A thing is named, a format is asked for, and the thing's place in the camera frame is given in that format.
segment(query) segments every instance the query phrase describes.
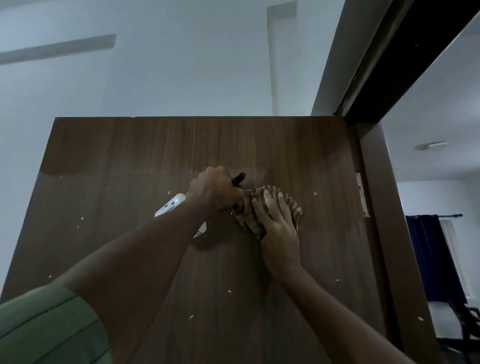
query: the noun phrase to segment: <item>window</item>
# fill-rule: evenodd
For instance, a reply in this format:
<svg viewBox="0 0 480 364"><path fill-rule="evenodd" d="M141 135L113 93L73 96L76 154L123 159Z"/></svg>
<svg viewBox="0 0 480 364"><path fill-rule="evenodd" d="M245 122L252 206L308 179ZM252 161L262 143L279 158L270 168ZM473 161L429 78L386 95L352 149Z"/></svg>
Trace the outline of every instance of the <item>window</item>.
<svg viewBox="0 0 480 364"><path fill-rule="evenodd" d="M465 293L465 296L467 298L472 298L472 291L468 285L467 280L465 279L465 274L462 269L463 259L460 252L460 245L458 243L458 238L456 237L453 222L448 219L441 219L440 225L442 226L442 230L444 231L445 239L447 240L448 248L450 249L450 254L452 255L456 272L463 288L463 292Z"/></svg>

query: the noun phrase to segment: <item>hand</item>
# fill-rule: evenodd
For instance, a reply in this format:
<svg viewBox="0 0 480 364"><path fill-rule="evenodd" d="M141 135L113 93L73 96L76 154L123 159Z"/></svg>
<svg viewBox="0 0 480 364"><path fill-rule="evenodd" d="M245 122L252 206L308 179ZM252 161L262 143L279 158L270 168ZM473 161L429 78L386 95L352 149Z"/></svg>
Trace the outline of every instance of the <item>hand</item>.
<svg viewBox="0 0 480 364"><path fill-rule="evenodd" d="M252 199L255 214L267 231L261 241L264 261L273 277L284 282L301 268L299 238L283 194L278 194L280 208L268 190L264 191L264 198L272 218Z"/></svg>
<svg viewBox="0 0 480 364"><path fill-rule="evenodd" d="M243 198L243 190L232 184L232 178L225 167L208 167L190 183L186 198L206 199L212 212L231 208Z"/></svg>

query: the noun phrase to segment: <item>curtain rod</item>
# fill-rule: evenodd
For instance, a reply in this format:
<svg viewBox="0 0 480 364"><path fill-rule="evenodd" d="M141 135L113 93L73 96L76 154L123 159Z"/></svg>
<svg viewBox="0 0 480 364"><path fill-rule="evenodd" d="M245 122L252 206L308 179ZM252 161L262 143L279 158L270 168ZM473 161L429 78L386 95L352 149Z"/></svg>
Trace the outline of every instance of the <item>curtain rod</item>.
<svg viewBox="0 0 480 364"><path fill-rule="evenodd" d="M461 218L463 214L437 215L439 218Z"/></svg>

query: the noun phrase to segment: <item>door frame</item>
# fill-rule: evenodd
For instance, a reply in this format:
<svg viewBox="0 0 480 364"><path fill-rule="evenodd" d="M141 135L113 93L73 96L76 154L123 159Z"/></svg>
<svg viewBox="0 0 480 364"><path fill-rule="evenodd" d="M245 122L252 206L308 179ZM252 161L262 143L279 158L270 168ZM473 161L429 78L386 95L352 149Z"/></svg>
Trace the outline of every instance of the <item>door frame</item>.
<svg viewBox="0 0 480 364"><path fill-rule="evenodd" d="M440 347L380 120L479 11L465 0L393 0L335 112L360 145L357 172L366 178L393 313L389 339L418 364L439 363Z"/></svg>

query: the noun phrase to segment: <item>striped cloth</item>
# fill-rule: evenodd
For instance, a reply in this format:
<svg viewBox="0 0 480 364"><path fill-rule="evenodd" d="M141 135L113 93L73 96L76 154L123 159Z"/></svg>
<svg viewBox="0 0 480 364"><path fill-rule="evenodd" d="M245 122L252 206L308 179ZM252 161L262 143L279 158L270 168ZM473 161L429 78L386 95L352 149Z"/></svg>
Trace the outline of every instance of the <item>striped cloth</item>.
<svg viewBox="0 0 480 364"><path fill-rule="evenodd" d="M0 362L110 364L107 334L75 293L45 286L0 305Z"/></svg>
<svg viewBox="0 0 480 364"><path fill-rule="evenodd" d="M281 192L280 189L275 186L262 186L253 190L245 190L243 200L233 207L233 214L235 215L235 218L237 219L239 224L246 231L253 232L258 240L263 239L263 237L266 235L266 231L262 223L257 218L255 211L253 210L252 198L255 197L260 202L265 212L269 214L267 204L264 198L265 190L268 190L270 192L270 194L278 204L278 193ZM295 229L298 231L299 219L302 214L301 208L288 194L285 194L285 201L290 207L290 212L292 213L293 226L295 226Z"/></svg>

